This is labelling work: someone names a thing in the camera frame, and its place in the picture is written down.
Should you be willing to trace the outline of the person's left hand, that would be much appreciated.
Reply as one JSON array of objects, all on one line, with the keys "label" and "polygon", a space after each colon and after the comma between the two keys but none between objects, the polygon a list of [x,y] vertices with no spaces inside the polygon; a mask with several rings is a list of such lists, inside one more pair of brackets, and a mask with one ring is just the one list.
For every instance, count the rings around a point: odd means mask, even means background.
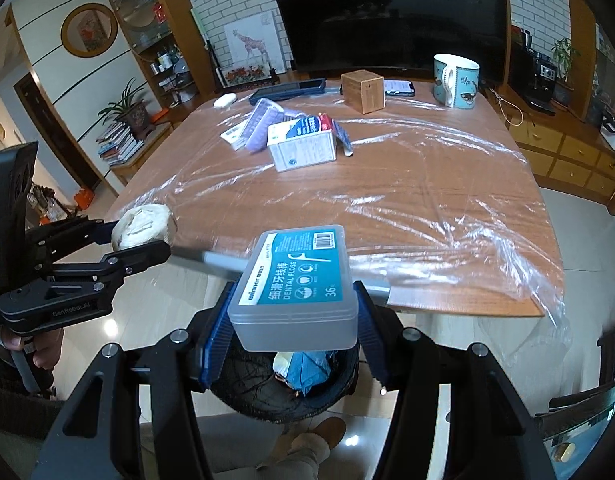
[{"label": "person's left hand", "polygon": [[[36,367],[43,370],[53,370],[60,360],[62,342],[64,341],[65,331],[62,328],[51,330],[50,332],[38,334],[31,339],[34,345],[33,363]],[[23,352],[27,343],[22,337],[15,335],[6,327],[1,329],[1,341],[3,346],[10,351]]]}]

